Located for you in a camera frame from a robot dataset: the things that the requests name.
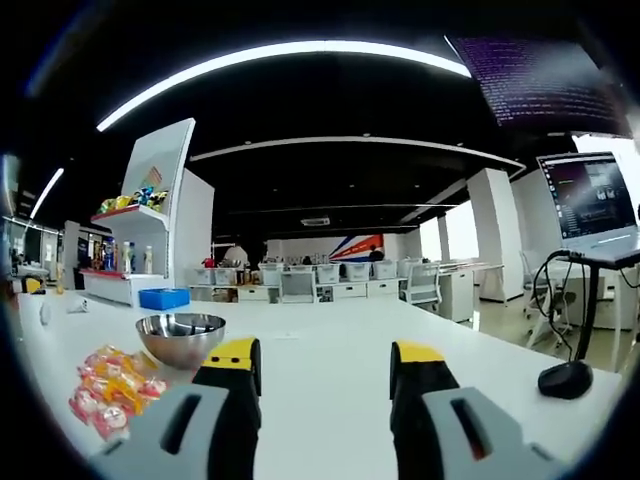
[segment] monitor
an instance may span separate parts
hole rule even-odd
[[[538,157],[558,215],[563,241],[636,225],[635,212],[613,154]]]
[[[480,84],[498,125],[538,134],[630,136],[604,75],[577,43],[491,37],[447,40]]]

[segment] black cable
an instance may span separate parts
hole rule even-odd
[[[622,278],[624,279],[624,283],[629,285],[629,288],[640,288],[640,283],[638,285],[635,285],[635,286],[631,285],[629,280],[627,280],[627,277],[624,275],[624,270],[620,269],[620,274],[622,275]]]
[[[573,262],[569,262],[569,268],[567,269],[567,274],[565,275],[564,281],[562,282],[561,298],[563,299],[563,302],[565,298],[564,297],[565,288],[567,286],[567,281],[569,280],[569,274],[571,273],[571,267],[573,267]],[[551,301],[549,302],[549,326],[551,327],[551,330],[553,330],[554,333],[560,337],[560,339],[562,340],[562,343],[564,343],[565,346],[569,349],[569,361],[571,361],[571,357],[573,357],[573,348],[571,348],[571,345],[569,345],[569,342],[567,342],[567,339],[564,338],[564,335],[560,333],[560,331],[553,324],[553,314],[555,312],[555,307],[556,307],[554,299],[555,299],[555,292],[551,295]]]
[[[542,271],[542,269],[544,269],[547,277],[547,287],[550,287],[551,282],[549,281],[549,270],[547,269],[547,265],[549,265],[549,262],[556,257],[562,257],[562,256],[568,257],[569,255],[570,255],[570,252],[568,250],[556,250],[555,252],[553,252],[551,255],[547,257],[547,259],[540,266],[540,268],[538,268],[533,278],[533,298],[535,298],[536,300],[536,306],[538,307],[538,310],[540,311],[540,313],[542,313],[542,316],[545,318],[549,318],[549,316],[542,309],[542,306],[540,305],[540,299],[538,298],[538,289],[536,288],[536,285],[538,284],[538,277],[540,276],[540,272]]]

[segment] black ceiling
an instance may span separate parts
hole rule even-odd
[[[245,48],[335,38],[416,48],[455,60],[445,33],[576,39],[579,28],[566,9],[462,11],[398,2],[392,7],[342,2],[337,8],[323,2],[322,10],[308,5],[229,9],[210,2],[181,2],[178,8],[174,2],[118,1],[70,17],[74,3],[24,14],[28,27],[20,39],[25,48],[12,77],[20,95],[8,145],[23,161],[21,187],[37,195],[58,167],[65,168],[38,214],[52,227],[61,227],[65,219],[88,224],[101,200],[119,193],[135,139],[188,117],[196,119],[189,155],[247,141],[365,133],[463,144],[525,163],[536,149],[569,148],[558,139],[541,142],[500,131],[471,79],[351,54],[236,65],[163,93],[104,133],[95,130],[104,116],[155,82]],[[59,36],[64,26],[70,26],[70,37]],[[55,38],[61,39],[57,49]],[[43,61],[46,53],[53,53],[53,60]],[[38,63],[44,67],[41,74],[30,77]],[[216,187],[217,236],[247,224],[266,236],[306,236],[298,232],[300,218],[324,214],[332,219],[332,234],[381,226],[401,231],[442,209],[406,225],[400,219],[413,210],[410,206],[291,209],[419,204],[486,163],[419,147],[335,143],[255,149],[191,162],[188,168]],[[290,210],[238,213],[274,209]],[[29,213],[28,207],[23,210],[23,216]]]

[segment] bottle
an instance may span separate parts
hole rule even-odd
[[[129,257],[131,258],[131,273],[136,273],[136,244],[135,242],[129,242],[129,247],[131,248],[131,254]]]
[[[122,273],[131,273],[131,243],[122,244]]]
[[[153,273],[153,247],[147,245],[144,252],[144,273],[151,275]]]
[[[113,271],[115,262],[113,260],[113,239],[107,240],[104,246],[104,269]]]
[[[62,285],[62,277],[64,274],[64,267],[62,263],[56,264],[56,293],[62,295],[64,293],[64,285]]]

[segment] laptop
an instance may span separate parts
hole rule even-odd
[[[549,186],[562,248],[618,269],[640,262],[635,208],[610,152],[538,157]]]

